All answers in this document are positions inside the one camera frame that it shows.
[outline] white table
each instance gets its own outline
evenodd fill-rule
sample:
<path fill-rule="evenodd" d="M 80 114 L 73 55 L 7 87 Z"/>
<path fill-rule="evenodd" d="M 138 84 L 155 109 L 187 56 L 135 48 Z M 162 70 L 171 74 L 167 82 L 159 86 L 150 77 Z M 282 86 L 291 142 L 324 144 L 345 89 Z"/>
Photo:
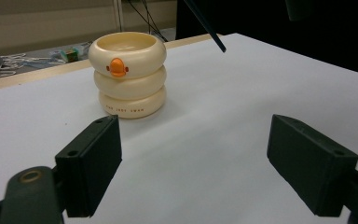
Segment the white table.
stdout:
<path fill-rule="evenodd" d="M 316 217 L 267 158 L 273 114 L 358 154 L 358 73 L 243 35 L 168 49 L 168 98 L 121 119 L 123 162 L 92 218 L 65 223 L 346 223 Z M 104 117 L 91 67 L 0 89 L 0 200 L 17 172 Z"/>

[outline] white tabletop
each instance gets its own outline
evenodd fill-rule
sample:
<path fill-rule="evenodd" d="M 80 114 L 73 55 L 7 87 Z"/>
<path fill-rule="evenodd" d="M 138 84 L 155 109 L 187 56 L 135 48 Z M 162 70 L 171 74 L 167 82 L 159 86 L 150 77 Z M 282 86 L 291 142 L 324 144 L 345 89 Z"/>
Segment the white tabletop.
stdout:
<path fill-rule="evenodd" d="M 121 119 L 123 162 L 92 218 L 65 223 L 346 223 L 316 217 L 267 158 L 273 114 L 358 154 L 358 73 L 243 35 L 168 49 L 167 100 Z M 0 90 L 0 200 L 17 172 L 54 156 L 107 116 L 93 69 Z"/>

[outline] cream ceramic ring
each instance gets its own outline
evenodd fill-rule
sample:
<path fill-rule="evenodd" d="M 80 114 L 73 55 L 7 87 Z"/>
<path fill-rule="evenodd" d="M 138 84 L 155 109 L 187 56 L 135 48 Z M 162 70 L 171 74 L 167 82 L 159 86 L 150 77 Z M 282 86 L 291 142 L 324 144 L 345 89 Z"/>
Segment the cream ceramic ring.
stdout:
<path fill-rule="evenodd" d="M 104 35 L 89 47 L 89 62 L 109 77 L 145 77 L 158 70 L 167 58 L 165 45 L 155 36 L 123 32 Z"/>
<path fill-rule="evenodd" d="M 102 92 L 99 94 L 103 109 L 123 119 L 138 119 L 153 114 L 164 104 L 167 92 L 165 86 L 153 95 L 140 100 L 118 100 Z"/>
<path fill-rule="evenodd" d="M 162 65 L 155 73 L 140 78 L 111 78 L 94 71 L 94 82 L 105 95 L 120 100 L 137 100 L 152 95 L 164 85 L 167 71 Z"/>

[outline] wall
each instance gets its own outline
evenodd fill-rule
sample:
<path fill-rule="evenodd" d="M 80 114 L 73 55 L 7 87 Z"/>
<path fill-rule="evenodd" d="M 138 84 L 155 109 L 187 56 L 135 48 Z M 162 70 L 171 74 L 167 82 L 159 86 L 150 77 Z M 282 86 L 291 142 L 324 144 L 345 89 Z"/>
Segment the wall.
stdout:
<path fill-rule="evenodd" d="M 121 31 L 148 30 L 146 23 L 123 0 L 121 24 L 118 0 L 0 0 L 0 56 L 94 40 Z M 146 16 L 140 0 L 134 6 Z M 176 0 L 148 0 L 159 29 L 176 24 Z"/>

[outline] cable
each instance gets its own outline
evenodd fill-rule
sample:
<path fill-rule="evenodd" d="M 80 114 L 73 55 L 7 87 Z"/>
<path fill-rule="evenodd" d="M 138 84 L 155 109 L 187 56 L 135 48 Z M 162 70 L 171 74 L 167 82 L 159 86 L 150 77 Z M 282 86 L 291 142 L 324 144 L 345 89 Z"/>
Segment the cable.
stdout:
<path fill-rule="evenodd" d="M 150 28 L 153 29 L 153 31 L 155 32 L 156 35 L 158 35 L 161 39 L 163 39 L 165 42 L 168 42 L 167 38 L 164 37 L 164 35 L 159 31 L 157 25 L 154 23 L 154 20 L 148 10 L 148 7 L 147 7 L 147 3 L 145 0 L 142 0 L 143 4 L 144 4 L 144 7 L 146 9 L 146 13 L 147 13 L 147 19 L 145 19 L 145 17 L 136 9 L 136 7 L 132 4 L 132 1 L 131 0 L 128 0 L 131 7 L 141 16 L 141 18 L 148 24 L 149 26 L 149 30 Z"/>
<path fill-rule="evenodd" d="M 121 14 L 121 2 L 119 3 L 117 0 L 112 0 L 113 8 L 117 8 L 117 16 L 116 19 L 118 20 L 118 25 L 120 27 L 120 32 L 124 31 L 123 21 L 122 21 L 122 14 Z"/>
<path fill-rule="evenodd" d="M 12 54 L 7 56 L 2 56 L 3 62 L 0 64 L 0 77 L 8 77 L 16 74 L 16 71 L 19 68 L 22 68 L 24 65 L 40 68 L 41 65 L 45 64 L 64 64 L 65 61 L 61 59 L 54 58 L 30 58 L 25 57 L 25 53 L 21 54 Z"/>

